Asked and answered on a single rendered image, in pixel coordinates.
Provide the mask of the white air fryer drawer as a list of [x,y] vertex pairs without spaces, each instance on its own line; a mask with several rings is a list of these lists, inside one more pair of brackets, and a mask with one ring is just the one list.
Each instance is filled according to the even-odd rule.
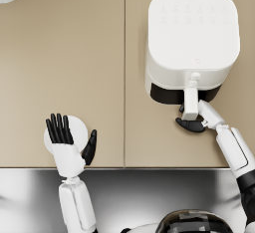
[[194,120],[198,116],[198,102],[204,100],[212,101],[220,90],[220,86],[211,90],[200,90],[198,88],[199,73],[192,73],[187,87],[183,90],[169,90],[155,83],[148,72],[145,72],[145,88],[148,95],[158,103],[165,105],[182,105],[180,111],[182,118]]

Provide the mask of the dark round robot body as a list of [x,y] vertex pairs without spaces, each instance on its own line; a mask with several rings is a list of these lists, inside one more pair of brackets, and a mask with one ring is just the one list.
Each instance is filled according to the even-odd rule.
[[126,228],[121,233],[233,233],[219,216],[195,209],[177,210],[165,215],[156,224]]

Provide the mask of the white air fryer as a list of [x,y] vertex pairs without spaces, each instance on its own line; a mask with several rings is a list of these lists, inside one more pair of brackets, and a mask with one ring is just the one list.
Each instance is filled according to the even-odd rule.
[[211,90],[226,79],[240,52],[232,0],[151,0],[148,7],[146,80],[168,90],[196,81]]

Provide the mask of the white round plate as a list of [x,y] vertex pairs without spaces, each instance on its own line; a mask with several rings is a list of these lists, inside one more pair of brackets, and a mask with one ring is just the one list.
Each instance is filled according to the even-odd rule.
[[[86,125],[75,116],[68,116],[69,129],[73,137],[74,145],[77,147],[78,151],[82,151],[88,143],[88,130]],[[44,143],[46,148],[53,152],[51,139],[48,130],[45,129],[44,132]]]

